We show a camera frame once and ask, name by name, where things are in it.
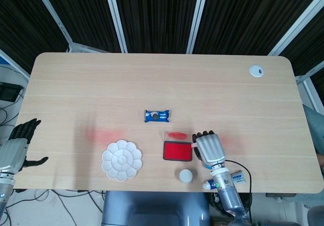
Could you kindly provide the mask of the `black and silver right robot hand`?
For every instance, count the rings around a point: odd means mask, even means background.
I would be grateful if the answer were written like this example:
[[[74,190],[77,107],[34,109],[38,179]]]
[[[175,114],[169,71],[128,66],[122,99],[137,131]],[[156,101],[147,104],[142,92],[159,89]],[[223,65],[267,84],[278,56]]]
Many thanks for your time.
[[[221,165],[226,156],[220,139],[212,130],[194,133],[192,141],[195,144],[194,152],[199,160],[209,168]]]

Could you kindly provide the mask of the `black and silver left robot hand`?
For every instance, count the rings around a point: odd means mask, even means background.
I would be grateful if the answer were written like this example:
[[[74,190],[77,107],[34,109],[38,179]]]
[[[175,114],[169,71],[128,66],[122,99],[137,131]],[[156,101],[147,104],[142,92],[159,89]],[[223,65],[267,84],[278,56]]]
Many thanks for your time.
[[[15,175],[25,167],[39,166],[49,158],[27,160],[27,151],[41,120],[34,118],[15,126],[8,140],[1,145],[1,173]]]

